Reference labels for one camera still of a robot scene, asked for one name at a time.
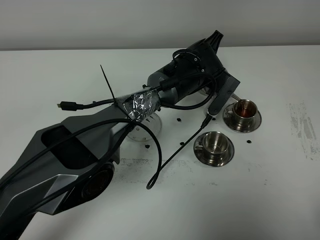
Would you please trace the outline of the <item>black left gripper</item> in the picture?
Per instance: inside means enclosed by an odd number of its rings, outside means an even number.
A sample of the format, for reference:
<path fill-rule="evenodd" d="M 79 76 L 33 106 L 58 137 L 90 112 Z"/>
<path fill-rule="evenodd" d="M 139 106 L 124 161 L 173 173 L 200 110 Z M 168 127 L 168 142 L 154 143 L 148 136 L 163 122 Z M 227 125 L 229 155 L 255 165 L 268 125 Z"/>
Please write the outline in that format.
<path fill-rule="evenodd" d="M 223 37 L 215 30 L 206 41 L 197 41 L 187 48 L 188 95 L 203 88 L 217 94 L 225 84 L 226 70 L 217 56 Z"/>

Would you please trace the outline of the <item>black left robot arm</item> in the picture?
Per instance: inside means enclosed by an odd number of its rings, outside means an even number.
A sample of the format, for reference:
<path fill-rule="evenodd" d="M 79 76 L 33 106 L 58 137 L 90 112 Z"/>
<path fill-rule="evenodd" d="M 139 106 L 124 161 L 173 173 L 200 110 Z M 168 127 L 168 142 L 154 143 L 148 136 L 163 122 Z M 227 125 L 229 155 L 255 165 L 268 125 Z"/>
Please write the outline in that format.
<path fill-rule="evenodd" d="M 0 237 L 17 239 L 37 212 L 55 215 L 91 201 L 110 184 L 126 136 L 162 107 L 202 88 L 218 93 L 228 73 L 217 56 L 223 35 L 177 50 L 142 90 L 106 101 L 107 108 L 38 130 L 0 180 Z"/>

